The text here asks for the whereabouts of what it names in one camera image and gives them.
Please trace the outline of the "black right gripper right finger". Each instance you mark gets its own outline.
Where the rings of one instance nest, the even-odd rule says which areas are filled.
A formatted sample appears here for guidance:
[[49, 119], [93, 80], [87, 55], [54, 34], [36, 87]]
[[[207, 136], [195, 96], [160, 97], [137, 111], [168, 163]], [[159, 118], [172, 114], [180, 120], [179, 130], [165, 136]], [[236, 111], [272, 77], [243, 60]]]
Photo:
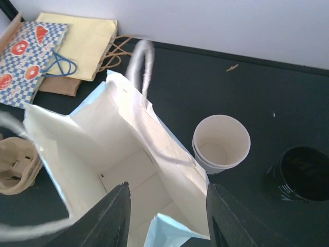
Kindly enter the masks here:
[[220, 184], [209, 184], [206, 210], [211, 246], [290, 246]]

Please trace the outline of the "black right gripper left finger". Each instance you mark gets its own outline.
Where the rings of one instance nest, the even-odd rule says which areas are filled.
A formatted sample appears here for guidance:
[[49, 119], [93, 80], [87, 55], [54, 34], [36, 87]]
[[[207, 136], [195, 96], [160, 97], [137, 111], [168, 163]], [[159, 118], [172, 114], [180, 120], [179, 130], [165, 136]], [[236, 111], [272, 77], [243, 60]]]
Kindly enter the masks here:
[[131, 216], [129, 183], [112, 189], [46, 246], [127, 246]]

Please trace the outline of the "light blue paper bag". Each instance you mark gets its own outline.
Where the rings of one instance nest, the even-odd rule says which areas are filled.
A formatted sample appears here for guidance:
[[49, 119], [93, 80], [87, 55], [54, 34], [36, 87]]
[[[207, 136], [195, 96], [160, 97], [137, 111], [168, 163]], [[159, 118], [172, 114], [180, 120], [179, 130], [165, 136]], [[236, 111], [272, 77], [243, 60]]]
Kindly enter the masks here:
[[1, 241], [22, 241], [72, 226], [116, 185], [128, 185], [133, 213], [129, 246], [143, 246], [147, 224], [163, 213], [179, 232], [167, 246], [209, 238], [208, 178], [167, 132], [147, 99], [154, 62], [139, 41], [125, 75], [110, 71], [69, 115], [25, 105], [23, 122], [1, 112], [1, 126], [35, 145], [69, 217], [36, 226], [1, 226]]

